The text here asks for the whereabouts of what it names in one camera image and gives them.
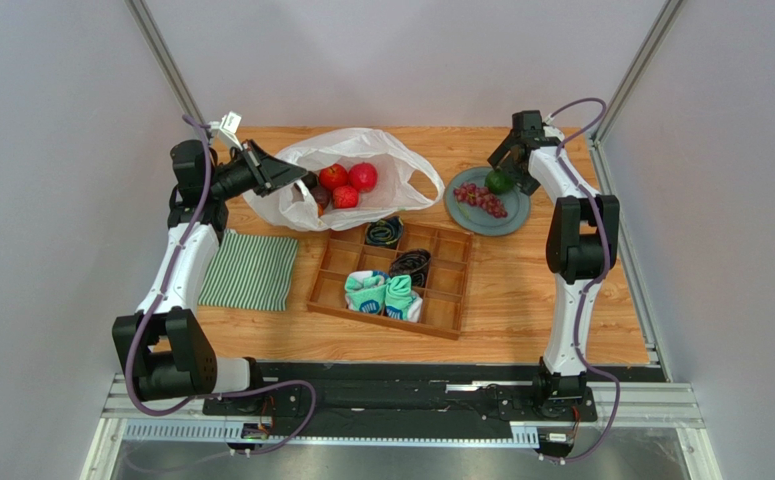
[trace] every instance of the striped towel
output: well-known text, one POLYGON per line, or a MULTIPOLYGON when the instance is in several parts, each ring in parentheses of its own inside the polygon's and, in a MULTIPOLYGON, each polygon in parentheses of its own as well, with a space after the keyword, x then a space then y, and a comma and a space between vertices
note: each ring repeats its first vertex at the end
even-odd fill
POLYGON ((286 310, 298 240, 224 232, 210 262, 200 305, 286 310))

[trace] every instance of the grapes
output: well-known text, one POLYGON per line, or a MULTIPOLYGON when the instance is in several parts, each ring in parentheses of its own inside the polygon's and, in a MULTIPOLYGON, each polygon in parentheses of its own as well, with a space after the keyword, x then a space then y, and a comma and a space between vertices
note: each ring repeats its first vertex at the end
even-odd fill
POLYGON ((477 187, 475 183, 464 182, 459 187, 452 190, 455 200, 459 203, 466 203, 471 207, 481 207, 488 215, 494 218, 506 218, 508 212, 502 200, 491 193, 488 187, 477 187))

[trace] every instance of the apple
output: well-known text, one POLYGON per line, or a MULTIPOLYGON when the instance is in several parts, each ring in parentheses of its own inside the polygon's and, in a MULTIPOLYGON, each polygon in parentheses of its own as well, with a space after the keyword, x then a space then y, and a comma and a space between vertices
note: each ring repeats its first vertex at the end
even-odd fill
POLYGON ((319 172, 319 184, 333 192, 335 188, 349 184, 349 173, 342 165, 335 163, 319 172))
POLYGON ((334 189, 334 208, 354 208, 359 199, 354 187, 343 185, 334 189))
POLYGON ((349 170, 349 184, 360 193, 369 193, 378 183, 378 170, 371 163, 358 163, 349 170))

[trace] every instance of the sock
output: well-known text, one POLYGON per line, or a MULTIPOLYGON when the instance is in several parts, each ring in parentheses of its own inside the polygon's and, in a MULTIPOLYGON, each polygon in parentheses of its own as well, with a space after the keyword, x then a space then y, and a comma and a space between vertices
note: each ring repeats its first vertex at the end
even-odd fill
POLYGON ((377 270, 353 272, 346 279, 346 303, 349 310, 381 313, 387 290, 387 274, 377 270))
POLYGON ((414 323, 420 321, 422 298, 411 289, 410 275, 399 275, 387 281, 384 303, 388 317, 414 323))

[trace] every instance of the wooden tabletop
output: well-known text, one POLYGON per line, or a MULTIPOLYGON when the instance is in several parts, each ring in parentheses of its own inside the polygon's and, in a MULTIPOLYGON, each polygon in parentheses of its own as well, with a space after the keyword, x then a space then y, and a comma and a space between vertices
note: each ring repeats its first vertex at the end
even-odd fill
MULTIPOLYGON (((241 128, 271 154, 332 128, 241 128)), ((459 172, 486 165, 508 133, 506 128, 397 127, 384 130, 427 158, 445 184, 459 172)), ((217 148, 219 160, 229 157, 217 148)), ((597 185, 582 139, 567 147, 571 161, 597 185)), ((434 186, 419 174, 411 183, 432 198, 434 186)), ((447 340, 354 320, 311 313, 306 299, 327 242, 327 232, 302 233, 273 227, 242 200, 227 203, 228 228, 252 235, 299 240, 292 289, 284 312, 200 307, 198 319, 216 353, 272 360, 359 360, 457 363, 536 363, 550 335, 555 282, 547 269, 545 245, 553 205, 542 191, 532 196, 532 213, 517 232, 503 237, 476 235, 470 267, 464 332, 447 340)), ((404 220, 460 228, 443 202, 403 212, 404 220)), ((594 363, 648 362, 623 268, 616 265, 603 283, 591 322, 588 359, 594 363)))

